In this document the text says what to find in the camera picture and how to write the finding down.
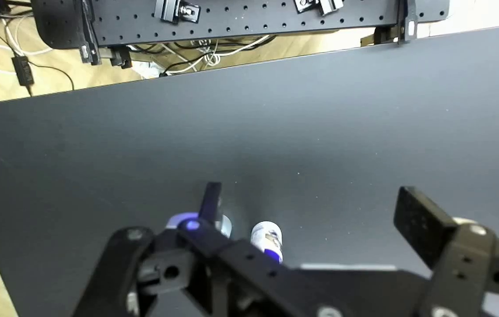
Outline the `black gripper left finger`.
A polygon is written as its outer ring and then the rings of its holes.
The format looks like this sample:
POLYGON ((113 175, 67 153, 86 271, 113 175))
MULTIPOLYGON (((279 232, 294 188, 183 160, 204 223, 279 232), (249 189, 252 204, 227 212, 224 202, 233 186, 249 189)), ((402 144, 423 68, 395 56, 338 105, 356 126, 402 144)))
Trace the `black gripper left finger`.
POLYGON ((234 241, 229 221, 219 212, 220 182, 208 182, 194 212, 176 218, 178 246, 185 249, 176 272, 189 285, 203 285, 212 278, 233 278, 247 285, 280 285, 289 269, 264 255, 249 239, 234 241))

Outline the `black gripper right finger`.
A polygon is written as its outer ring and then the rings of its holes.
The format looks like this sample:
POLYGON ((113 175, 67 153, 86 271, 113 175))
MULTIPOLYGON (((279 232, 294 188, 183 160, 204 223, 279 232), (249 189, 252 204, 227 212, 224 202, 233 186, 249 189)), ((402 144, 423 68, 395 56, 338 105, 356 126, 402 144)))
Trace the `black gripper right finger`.
POLYGON ((472 265, 492 267, 494 235, 474 221, 458 223, 416 186, 400 186, 393 225, 432 269, 472 265))

